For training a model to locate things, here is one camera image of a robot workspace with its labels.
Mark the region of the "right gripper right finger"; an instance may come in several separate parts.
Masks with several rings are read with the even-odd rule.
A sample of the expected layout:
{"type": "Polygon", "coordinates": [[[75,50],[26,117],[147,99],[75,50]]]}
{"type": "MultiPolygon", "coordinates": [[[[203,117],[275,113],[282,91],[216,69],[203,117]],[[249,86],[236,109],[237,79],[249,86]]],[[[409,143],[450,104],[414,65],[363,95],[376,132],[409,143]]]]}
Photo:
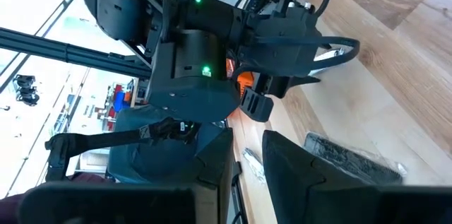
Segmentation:
{"type": "Polygon", "coordinates": [[[452,187],[367,184],[271,130],[262,154],[278,224],[452,224],[452,187]]]}

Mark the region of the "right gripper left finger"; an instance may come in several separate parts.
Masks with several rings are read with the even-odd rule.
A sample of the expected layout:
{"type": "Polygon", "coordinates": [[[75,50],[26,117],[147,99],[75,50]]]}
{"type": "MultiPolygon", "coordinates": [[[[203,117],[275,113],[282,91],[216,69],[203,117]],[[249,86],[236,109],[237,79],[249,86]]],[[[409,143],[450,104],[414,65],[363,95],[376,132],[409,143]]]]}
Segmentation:
{"type": "Polygon", "coordinates": [[[231,129],[179,172],[145,184],[46,182],[27,192],[19,224],[227,224],[231,129]]]}

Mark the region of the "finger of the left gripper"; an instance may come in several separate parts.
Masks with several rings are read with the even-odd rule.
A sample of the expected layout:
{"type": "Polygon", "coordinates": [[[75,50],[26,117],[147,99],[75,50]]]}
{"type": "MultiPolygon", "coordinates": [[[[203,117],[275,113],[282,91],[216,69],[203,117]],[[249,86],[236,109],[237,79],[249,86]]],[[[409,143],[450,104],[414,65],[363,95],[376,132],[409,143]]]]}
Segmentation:
{"type": "Polygon", "coordinates": [[[319,83],[320,81],[319,78],[315,77],[274,77],[271,83],[271,94],[276,97],[284,97],[291,87],[319,83]]]}

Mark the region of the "comb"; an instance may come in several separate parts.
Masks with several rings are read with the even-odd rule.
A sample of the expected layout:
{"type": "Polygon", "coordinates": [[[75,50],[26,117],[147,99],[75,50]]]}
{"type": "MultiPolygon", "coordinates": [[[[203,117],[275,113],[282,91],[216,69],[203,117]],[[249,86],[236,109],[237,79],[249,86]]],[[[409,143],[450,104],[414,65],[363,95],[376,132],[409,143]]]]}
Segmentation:
{"type": "Polygon", "coordinates": [[[346,148],[324,135],[309,132],[304,150],[367,184],[402,184],[408,171],[401,163],[357,148],[346,148]]]}

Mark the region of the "black jointed arm stand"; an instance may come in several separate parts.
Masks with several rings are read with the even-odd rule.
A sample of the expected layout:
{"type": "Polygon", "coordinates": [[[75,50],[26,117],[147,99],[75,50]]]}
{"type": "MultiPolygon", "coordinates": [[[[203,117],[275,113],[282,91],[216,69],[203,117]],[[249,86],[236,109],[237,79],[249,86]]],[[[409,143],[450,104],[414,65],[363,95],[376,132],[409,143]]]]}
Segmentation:
{"type": "Polygon", "coordinates": [[[201,127],[200,123],[167,117],[160,122],[147,124],[135,130],[111,132],[105,134],[56,134],[44,146],[49,151],[47,182],[64,181],[69,160],[86,151],[133,143],[144,143],[156,146],[165,140],[191,143],[201,127]]]}

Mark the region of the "orange plastic basket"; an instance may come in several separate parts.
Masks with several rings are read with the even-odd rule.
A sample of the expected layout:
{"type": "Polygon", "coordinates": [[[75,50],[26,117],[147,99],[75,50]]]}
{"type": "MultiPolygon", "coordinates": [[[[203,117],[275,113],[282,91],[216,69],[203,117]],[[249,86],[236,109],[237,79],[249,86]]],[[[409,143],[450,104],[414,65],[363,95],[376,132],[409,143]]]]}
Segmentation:
{"type": "MultiPolygon", "coordinates": [[[[232,59],[226,59],[226,72],[228,78],[232,77],[236,68],[236,63],[232,59]]],[[[247,86],[252,87],[254,83],[254,75],[252,72],[243,72],[238,76],[237,81],[240,87],[240,95],[243,96],[245,88],[247,86]]]]}

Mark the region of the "black diagonal frame strut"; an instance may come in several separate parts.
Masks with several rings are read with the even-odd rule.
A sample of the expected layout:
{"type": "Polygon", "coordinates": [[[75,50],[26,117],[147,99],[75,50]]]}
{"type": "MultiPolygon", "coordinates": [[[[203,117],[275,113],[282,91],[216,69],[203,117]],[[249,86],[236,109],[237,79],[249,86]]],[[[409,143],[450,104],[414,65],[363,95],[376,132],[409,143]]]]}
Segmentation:
{"type": "Polygon", "coordinates": [[[151,75],[151,68],[136,56],[100,52],[6,28],[0,28],[0,48],[136,78],[151,75]]]}

